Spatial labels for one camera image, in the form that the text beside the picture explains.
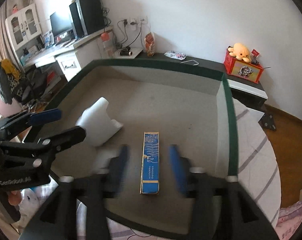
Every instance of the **red box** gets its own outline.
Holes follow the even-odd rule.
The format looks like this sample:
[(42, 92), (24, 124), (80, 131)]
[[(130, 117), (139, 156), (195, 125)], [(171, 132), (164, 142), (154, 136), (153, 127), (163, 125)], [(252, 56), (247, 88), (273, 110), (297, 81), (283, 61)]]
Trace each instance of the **red box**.
[(264, 71), (264, 68), (260, 64), (253, 65), (251, 63), (246, 63), (243, 60), (237, 60), (235, 57), (231, 57), (228, 50), (224, 60), (224, 66), (229, 75), (244, 78), (256, 84), (259, 83), (261, 74)]

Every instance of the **pink wall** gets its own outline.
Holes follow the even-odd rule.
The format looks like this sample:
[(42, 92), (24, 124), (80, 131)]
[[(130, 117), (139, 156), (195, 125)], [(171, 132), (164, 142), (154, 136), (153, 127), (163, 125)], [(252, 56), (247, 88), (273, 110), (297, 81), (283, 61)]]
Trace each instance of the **pink wall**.
[(22, 110), (20, 105), (17, 103), (15, 99), (13, 99), (13, 103), (11, 105), (7, 105), (2, 102), (0, 98), (0, 113), (4, 117), (10, 116), (12, 114), (18, 113)]

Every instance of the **computer monitor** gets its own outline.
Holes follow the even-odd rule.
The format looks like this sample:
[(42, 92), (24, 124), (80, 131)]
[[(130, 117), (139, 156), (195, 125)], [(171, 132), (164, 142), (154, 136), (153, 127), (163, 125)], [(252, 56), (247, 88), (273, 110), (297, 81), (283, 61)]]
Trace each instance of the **computer monitor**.
[(57, 11), (49, 17), (54, 37), (73, 29), (68, 10), (67, 7), (65, 10)]

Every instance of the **white fabric with gray stripes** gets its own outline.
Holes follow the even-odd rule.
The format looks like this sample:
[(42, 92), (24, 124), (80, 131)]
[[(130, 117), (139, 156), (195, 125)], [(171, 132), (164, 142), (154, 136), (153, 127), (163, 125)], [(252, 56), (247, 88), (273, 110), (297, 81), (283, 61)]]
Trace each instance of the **white fabric with gray stripes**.
[(233, 99), (239, 139), (239, 181), (275, 228), (281, 202), (280, 174), (270, 141), (248, 109)]
[[(276, 226), (279, 217), (281, 188), (276, 157), (272, 146), (259, 124), (251, 117), (247, 108), (234, 99), (239, 138), (239, 181), (247, 189), (251, 197), (258, 203), (266, 217)], [(38, 187), (35, 193), (42, 204), (57, 186), (54, 181)], [(80, 203), (77, 210), (78, 240), (85, 240), (86, 207)], [(113, 220), (108, 220), (112, 239), (127, 240), (128, 236), (138, 233)], [(134, 240), (164, 240), (150, 236), (148, 238), (133, 237)]]

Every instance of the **yellow cloth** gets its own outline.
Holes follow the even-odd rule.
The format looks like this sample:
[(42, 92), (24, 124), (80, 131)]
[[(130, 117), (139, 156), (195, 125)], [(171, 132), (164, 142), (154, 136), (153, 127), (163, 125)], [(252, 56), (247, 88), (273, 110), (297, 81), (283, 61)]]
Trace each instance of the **yellow cloth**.
[(3, 59), (1, 66), (5, 70), (6, 74), (12, 74), (16, 80), (19, 80), (19, 71), (15, 68), (15, 66), (9, 59)]

